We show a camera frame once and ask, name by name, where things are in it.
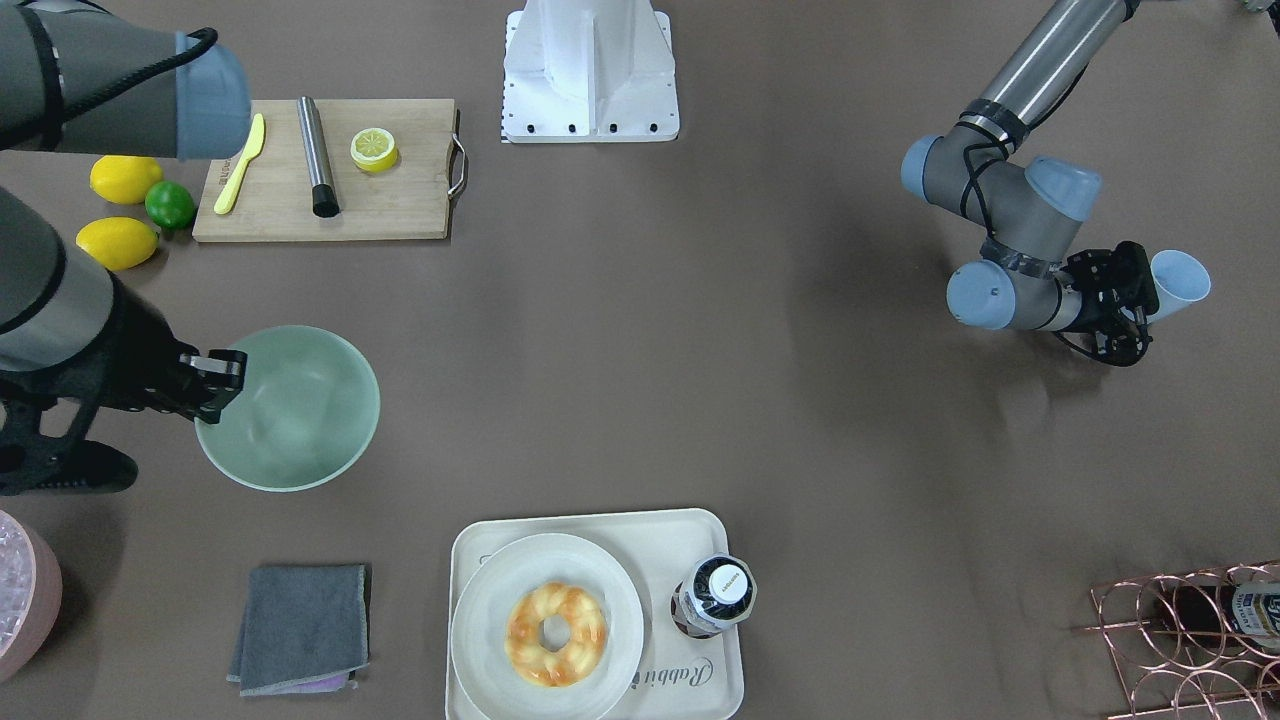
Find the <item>robotic arm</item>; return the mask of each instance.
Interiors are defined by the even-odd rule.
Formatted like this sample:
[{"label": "robotic arm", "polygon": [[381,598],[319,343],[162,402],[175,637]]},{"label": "robotic arm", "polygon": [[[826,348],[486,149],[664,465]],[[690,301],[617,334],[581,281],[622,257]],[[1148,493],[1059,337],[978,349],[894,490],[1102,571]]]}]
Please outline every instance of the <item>robotic arm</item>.
[{"label": "robotic arm", "polygon": [[[132,27],[92,3],[0,3],[0,149],[225,158],[243,145],[250,96],[211,28]],[[84,439],[99,407],[151,407],[216,423],[243,387],[243,352],[202,356],[159,311],[0,188],[0,496],[111,492],[137,465]],[[60,437],[41,432],[77,406]]]},{"label": "robotic arm", "polygon": [[[1160,310],[1146,250],[1121,242],[1066,258],[1102,179],[1053,158],[1027,168],[1009,161],[1139,3],[1057,0],[951,132],[906,152],[902,184],[987,233],[982,260],[956,270],[947,286],[947,305],[961,323],[1055,332],[1110,365],[1133,365],[1146,354],[1147,328]],[[1068,341],[1066,332],[1092,334],[1094,347]]]}]

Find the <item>lime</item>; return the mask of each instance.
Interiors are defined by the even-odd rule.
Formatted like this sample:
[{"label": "lime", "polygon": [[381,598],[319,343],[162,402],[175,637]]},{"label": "lime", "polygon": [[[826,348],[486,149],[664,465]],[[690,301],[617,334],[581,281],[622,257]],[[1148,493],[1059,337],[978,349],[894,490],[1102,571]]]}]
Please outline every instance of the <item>lime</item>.
[{"label": "lime", "polygon": [[196,217],[196,201],[191,199],[191,193],[172,181],[160,181],[151,186],[145,204],[147,217],[161,228],[184,228]]},{"label": "lime", "polygon": [[102,218],[76,233],[81,246],[108,270],[132,268],[156,251],[156,232],[133,218]]},{"label": "lime", "polygon": [[88,186],[109,202],[137,205],[151,186],[164,179],[155,158],[105,155],[88,173]]},{"label": "lime", "polygon": [[397,158],[396,138],[383,128],[366,128],[351,138],[351,159],[366,173],[390,169]]}]

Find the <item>bagel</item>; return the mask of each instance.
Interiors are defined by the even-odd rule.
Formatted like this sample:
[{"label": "bagel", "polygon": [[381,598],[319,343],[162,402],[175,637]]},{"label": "bagel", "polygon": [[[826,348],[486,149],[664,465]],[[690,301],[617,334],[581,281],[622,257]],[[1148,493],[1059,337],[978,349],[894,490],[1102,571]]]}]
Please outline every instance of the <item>bagel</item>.
[{"label": "bagel", "polygon": [[[570,639],[552,652],[543,647],[543,621],[559,615]],[[525,680],[544,688],[566,688],[595,670],[604,655],[608,629],[600,603],[585,589],[549,582],[534,589],[507,618],[507,659]]]}]

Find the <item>bottle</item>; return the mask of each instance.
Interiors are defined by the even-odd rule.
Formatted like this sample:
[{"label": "bottle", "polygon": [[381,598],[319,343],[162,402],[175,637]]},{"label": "bottle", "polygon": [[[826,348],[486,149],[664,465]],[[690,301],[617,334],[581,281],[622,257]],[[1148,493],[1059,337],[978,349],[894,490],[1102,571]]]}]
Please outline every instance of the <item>bottle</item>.
[{"label": "bottle", "polygon": [[671,619],[681,633],[713,638],[746,620],[755,606],[755,578],[746,562],[716,553],[696,564],[671,596]]},{"label": "bottle", "polygon": [[[1231,633],[1249,635],[1252,642],[1267,650],[1280,650],[1280,582],[1244,583],[1239,585],[1190,585],[1174,588],[1170,596],[1178,623],[1166,618],[1170,629],[1192,633],[1202,647],[1212,647],[1213,639],[1196,635]],[[1240,644],[1240,638],[1228,638],[1229,644]]]}]

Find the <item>cutting board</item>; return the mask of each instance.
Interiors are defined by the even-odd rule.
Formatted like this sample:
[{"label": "cutting board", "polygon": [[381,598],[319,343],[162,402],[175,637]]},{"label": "cutting board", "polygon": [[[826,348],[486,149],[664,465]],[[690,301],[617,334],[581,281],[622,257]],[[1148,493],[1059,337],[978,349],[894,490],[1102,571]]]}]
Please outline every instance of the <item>cutting board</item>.
[{"label": "cutting board", "polygon": [[[239,155],[209,167],[191,234],[200,242],[442,240],[449,231],[449,178],[456,132],[453,100],[316,100],[342,213],[311,213],[311,179],[297,100],[255,100],[266,120],[262,154],[248,164],[236,206],[214,202]],[[371,174],[351,160],[351,138],[380,127],[396,137],[399,161]]]}]

